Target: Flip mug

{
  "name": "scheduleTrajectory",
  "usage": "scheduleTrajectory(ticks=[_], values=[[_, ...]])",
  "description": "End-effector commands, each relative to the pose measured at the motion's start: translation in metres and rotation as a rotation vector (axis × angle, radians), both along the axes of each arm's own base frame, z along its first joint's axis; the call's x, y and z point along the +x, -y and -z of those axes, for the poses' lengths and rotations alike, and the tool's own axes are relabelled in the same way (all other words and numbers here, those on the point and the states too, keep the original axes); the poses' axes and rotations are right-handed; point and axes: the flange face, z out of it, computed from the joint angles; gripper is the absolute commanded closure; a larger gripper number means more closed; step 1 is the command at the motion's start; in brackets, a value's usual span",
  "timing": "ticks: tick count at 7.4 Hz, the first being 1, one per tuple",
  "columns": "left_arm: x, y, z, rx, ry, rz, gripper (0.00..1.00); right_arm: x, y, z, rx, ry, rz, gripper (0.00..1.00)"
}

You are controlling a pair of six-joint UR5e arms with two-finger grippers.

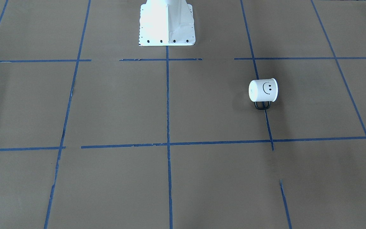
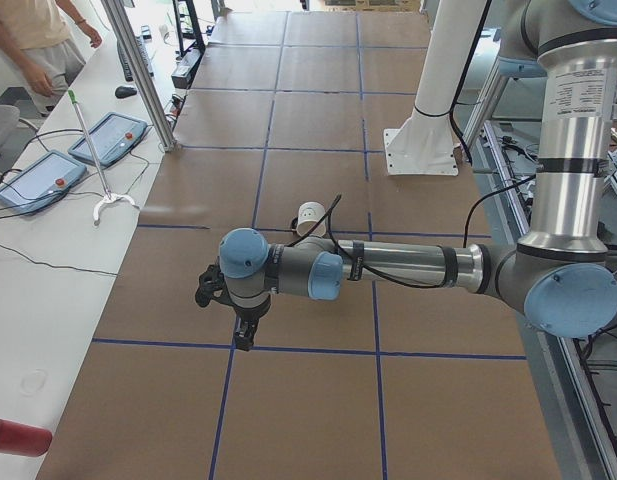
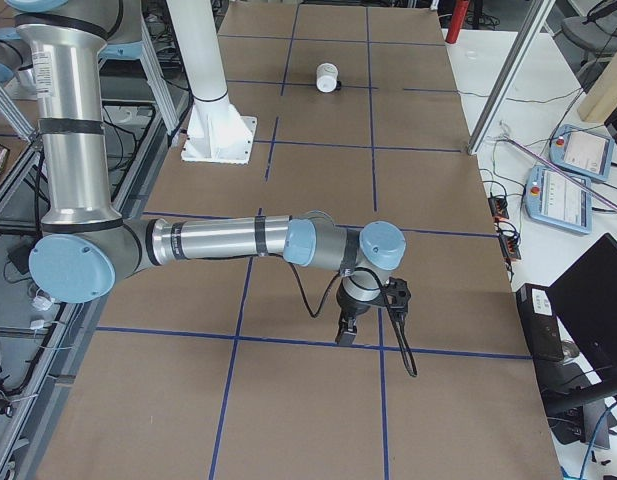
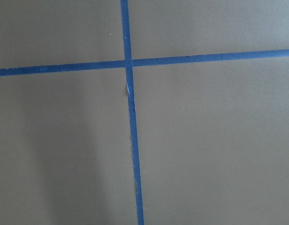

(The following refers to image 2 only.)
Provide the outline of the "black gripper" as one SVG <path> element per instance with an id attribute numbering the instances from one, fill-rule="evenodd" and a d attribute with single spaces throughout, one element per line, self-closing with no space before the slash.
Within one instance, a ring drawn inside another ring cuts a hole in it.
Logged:
<path id="1" fill-rule="evenodd" d="M 269 299 L 254 307 L 235 306 L 234 310 L 239 317 L 234 331 L 234 344 L 237 350 L 250 351 L 255 344 L 255 336 L 259 320 L 269 311 Z"/>

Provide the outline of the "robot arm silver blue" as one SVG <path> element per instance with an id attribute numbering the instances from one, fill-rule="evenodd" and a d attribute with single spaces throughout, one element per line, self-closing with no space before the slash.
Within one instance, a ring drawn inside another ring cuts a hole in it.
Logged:
<path id="1" fill-rule="evenodd" d="M 583 338 L 617 321 L 617 277 L 597 234 L 617 88 L 617 1 L 510 1 L 498 58 L 509 76 L 547 77 L 528 232 L 512 246 L 452 248 L 313 234 L 271 244 L 256 230 L 232 230 L 195 299 L 235 310 L 238 349 L 253 347 L 273 295 L 333 300 L 345 281 L 364 278 L 485 294 L 556 337 Z"/>

